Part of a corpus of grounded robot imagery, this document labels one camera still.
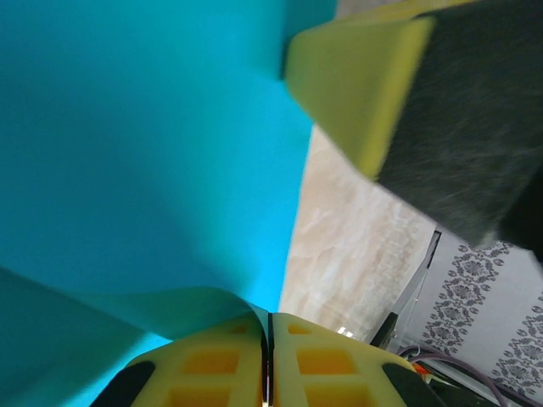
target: marble floor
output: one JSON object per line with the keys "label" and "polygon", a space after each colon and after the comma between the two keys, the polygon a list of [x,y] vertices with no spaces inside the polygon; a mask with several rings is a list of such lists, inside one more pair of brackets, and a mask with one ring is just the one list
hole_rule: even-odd
{"label": "marble floor", "polygon": [[[338,16],[386,0],[340,0]],[[423,260],[435,224],[350,166],[317,127],[281,311],[372,337]]]}

